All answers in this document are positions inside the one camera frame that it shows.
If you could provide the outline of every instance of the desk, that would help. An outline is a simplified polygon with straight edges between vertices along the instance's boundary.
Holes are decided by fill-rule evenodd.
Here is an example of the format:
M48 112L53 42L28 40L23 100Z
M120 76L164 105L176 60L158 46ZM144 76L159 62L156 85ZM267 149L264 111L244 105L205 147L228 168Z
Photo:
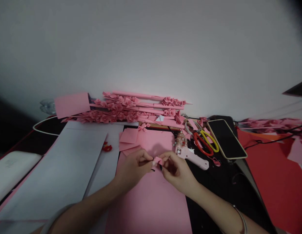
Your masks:
M53 118L43 122L38 129L41 131L60 134L65 125L66 123L61 123L57 118ZM32 131L10 151L19 150L44 155L52 146L56 138L57 136ZM195 178L218 196L232 204L235 204L241 212L246 214L269 233L276 233L260 198L248 179L244 174L242 174L242 171L237 164L229 164L224 160L220 153L215 153L214 156L222 162L221 167L216 167L210 159L205 157L195 147L194 149L195 154L209 160L210 165L207 171L203 171L193 163L187 161ZM221 233L216 224L201 207L189 198L187 198L187 204L193 234L203 232Z

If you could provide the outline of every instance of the hand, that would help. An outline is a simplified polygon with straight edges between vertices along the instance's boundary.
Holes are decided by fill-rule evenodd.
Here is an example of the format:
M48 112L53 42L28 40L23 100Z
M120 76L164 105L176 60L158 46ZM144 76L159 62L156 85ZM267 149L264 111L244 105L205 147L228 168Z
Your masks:
M145 174L151 172L152 161L153 158L144 149L131 153L112 182L117 185L121 193L128 192Z
M199 182L192 174L186 160L178 157L173 151L159 156L163 159L164 178L177 190L192 198L199 188Z

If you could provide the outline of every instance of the glue gun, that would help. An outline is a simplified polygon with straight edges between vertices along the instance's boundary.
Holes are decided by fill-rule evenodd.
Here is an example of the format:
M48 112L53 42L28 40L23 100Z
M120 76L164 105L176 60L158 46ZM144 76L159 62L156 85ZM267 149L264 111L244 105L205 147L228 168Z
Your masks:
M188 148L187 139L182 132L178 133L176 143L175 153L179 157L190 160L203 170L207 170L209 168L209 162L207 160L200 158L194 154L194 150Z

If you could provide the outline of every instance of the white wall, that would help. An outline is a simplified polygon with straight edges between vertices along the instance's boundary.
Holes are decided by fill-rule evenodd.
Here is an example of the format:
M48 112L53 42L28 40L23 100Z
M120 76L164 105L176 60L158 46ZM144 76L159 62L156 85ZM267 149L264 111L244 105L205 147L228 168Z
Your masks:
M193 117L302 118L281 95L302 81L299 31L282 0L0 1L0 97L36 119L42 99L114 89Z

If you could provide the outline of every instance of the phone case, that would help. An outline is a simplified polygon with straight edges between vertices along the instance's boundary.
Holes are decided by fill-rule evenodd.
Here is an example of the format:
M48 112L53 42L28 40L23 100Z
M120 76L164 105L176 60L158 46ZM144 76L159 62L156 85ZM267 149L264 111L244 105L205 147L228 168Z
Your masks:
M222 148L221 148L221 145L219 144L219 142L218 142L218 140L217 140L215 134L213 133L213 129L209 126L209 122L220 121L220 120L223 120L223 121L227 124L228 128L230 129L230 131L232 132L232 130L231 130L231 128L229 127L228 123L227 123L224 119L210 120L210 121L207 122L207 126L209 127L209 131L211 132L211 134L213 135L215 141L217 142L217 144L218 144L218 146L219 146L219 149L220 149L220 152L221 152L222 156L223 156L225 159L228 159L228 160L247 158L248 155L247 155L246 151L244 150L244 148L243 148L243 146L241 145L241 143L239 142L239 140L235 137L235 135L233 134L233 132L232 132L232 136L234 136L234 137L236 138L236 140L238 141L239 145L241 146L241 148L242 148L243 151L245 152L246 156L245 156L245 157L237 157L237 158L227 158L227 157L226 157L225 153L223 152L223 150L222 150Z

